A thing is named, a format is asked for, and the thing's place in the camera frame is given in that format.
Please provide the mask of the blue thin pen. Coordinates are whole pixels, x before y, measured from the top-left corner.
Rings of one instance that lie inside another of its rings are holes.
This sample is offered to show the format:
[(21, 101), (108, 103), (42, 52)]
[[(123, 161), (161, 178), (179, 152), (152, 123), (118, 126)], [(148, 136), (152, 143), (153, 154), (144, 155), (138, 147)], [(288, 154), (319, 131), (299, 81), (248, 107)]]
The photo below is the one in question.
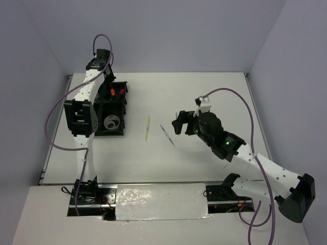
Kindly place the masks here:
[(171, 143), (171, 145), (173, 147), (176, 147), (175, 143), (173, 142), (172, 138), (169, 136), (168, 132), (165, 130), (165, 128), (163, 127), (162, 124), (160, 124), (160, 127), (162, 129), (162, 131), (164, 132), (165, 136), (167, 137), (167, 139), (169, 140), (169, 142)]

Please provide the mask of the yellow thin pen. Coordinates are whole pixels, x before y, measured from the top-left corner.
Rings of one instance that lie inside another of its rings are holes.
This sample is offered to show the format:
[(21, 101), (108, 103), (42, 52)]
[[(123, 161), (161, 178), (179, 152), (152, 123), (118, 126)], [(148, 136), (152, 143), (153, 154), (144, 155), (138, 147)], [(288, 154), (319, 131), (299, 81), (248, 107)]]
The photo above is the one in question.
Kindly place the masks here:
[(150, 129), (150, 122), (151, 122), (151, 116), (148, 116), (147, 126), (146, 126), (146, 132), (145, 132), (145, 141), (148, 140), (149, 129)]

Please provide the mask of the large brown tape roll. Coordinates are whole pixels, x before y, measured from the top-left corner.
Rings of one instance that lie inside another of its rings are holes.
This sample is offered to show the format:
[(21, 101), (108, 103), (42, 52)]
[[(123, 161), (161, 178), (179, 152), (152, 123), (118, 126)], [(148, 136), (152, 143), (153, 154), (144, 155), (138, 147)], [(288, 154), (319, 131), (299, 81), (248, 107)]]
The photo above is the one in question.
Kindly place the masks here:
[(120, 126), (121, 120), (116, 115), (109, 115), (104, 119), (103, 125), (108, 130), (116, 130)]

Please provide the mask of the small clear tape roll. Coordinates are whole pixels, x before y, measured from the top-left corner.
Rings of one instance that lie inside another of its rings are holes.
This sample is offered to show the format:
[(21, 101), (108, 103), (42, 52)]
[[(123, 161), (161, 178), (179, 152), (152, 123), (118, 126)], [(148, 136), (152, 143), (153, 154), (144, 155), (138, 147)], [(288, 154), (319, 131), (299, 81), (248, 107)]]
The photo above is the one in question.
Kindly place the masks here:
[(106, 128), (109, 130), (113, 130), (117, 127), (117, 124), (115, 123), (115, 121), (109, 121), (106, 125)]

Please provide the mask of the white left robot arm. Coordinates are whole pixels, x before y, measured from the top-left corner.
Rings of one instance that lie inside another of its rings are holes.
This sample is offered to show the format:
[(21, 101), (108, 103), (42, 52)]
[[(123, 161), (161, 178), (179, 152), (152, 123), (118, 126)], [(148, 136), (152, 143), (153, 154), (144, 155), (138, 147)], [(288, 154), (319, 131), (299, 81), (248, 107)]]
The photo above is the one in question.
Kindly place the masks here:
[(92, 145), (99, 126), (94, 101), (100, 86), (108, 78), (115, 79), (110, 67), (111, 51), (98, 49), (95, 57), (87, 64), (86, 73), (77, 94), (64, 102), (67, 127), (73, 135), (77, 151), (78, 177), (74, 192), (88, 203), (99, 200), (100, 191), (93, 163)]

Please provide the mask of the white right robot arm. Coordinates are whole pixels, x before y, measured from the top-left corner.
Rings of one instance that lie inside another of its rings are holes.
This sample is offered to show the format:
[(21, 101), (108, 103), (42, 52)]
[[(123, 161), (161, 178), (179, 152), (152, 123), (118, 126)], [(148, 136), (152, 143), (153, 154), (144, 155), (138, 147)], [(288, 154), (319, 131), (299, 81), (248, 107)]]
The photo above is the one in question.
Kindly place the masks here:
[(242, 138), (223, 129), (221, 121), (211, 112), (180, 111), (172, 121), (175, 134), (187, 125), (186, 135), (197, 135), (221, 160), (239, 163), (249, 170), (258, 170), (266, 182), (271, 204), (277, 204), (287, 219), (302, 223), (315, 199), (315, 180), (309, 174), (302, 176), (288, 171), (265, 158)]

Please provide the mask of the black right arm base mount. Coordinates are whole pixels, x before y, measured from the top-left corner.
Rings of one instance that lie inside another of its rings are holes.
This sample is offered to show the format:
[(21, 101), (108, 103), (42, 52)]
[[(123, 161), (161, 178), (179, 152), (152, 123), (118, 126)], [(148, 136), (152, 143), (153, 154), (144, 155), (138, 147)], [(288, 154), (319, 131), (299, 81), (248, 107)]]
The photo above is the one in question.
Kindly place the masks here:
[(223, 202), (237, 201), (238, 203), (252, 200), (252, 198), (236, 194), (232, 188), (225, 184), (211, 184), (205, 186), (203, 195), (207, 198), (208, 202)]

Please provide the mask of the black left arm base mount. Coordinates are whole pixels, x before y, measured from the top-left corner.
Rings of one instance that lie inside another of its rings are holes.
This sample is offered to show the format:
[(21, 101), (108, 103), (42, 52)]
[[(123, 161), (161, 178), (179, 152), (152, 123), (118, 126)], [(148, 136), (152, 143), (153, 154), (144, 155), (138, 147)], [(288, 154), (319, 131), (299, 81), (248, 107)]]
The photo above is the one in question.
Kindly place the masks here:
[(96, 181), (81, 182), (78, 191), (78, 201), (82, 200), (82, 198), (113, 205), (116, 201), (116, 187), (99, 185)]

